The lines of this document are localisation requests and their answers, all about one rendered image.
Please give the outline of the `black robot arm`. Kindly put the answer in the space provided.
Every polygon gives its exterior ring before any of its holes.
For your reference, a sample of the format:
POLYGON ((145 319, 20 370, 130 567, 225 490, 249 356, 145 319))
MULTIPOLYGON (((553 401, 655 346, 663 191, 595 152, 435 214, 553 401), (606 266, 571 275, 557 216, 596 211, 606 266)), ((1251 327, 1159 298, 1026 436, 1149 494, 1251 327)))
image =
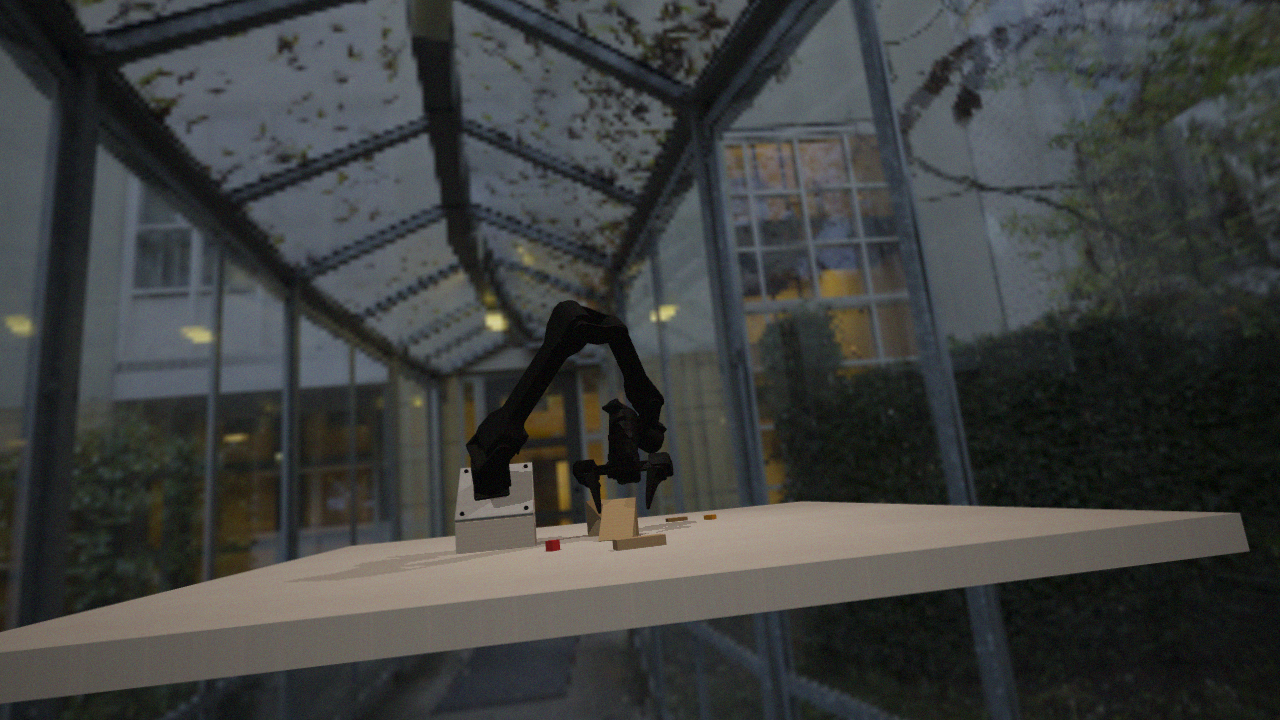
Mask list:
POLYGON ((567 300, 553 309, 544 343, 509 398, 485 418, 466 445, 475 501, 509 496, 509 460, 529 439, 524 423, 564 360, 588 343, 611 346, 625 377, 625 395, 636 410, 618 398, 605 404, 602 409, 609 413, 609 434, 618 429, 634 430, 637 433, 637 448, 646 454, 660 450, 667 430, 659 421, 664 398, 646 377, 628 328, 617 316, 567 300))

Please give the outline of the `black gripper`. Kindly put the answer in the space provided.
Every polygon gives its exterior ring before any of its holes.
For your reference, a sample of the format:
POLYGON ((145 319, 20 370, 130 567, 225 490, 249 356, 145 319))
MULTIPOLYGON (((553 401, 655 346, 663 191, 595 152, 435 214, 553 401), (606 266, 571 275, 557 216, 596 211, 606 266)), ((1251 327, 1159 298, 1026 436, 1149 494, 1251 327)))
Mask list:
POLYGON ((649 454, 646 461, 637 461, 637 433, 628 429, 612 430, 608 441, 609 464, 596 465, 593 459, 576 461, 573 464, 573 477, 579 480, 579 484, 591 491, 596 512, 602 514, 600 475, 646 471, 646 510, 650 509, 660 480, 673 477, 673 462, 669 454, 649 454))

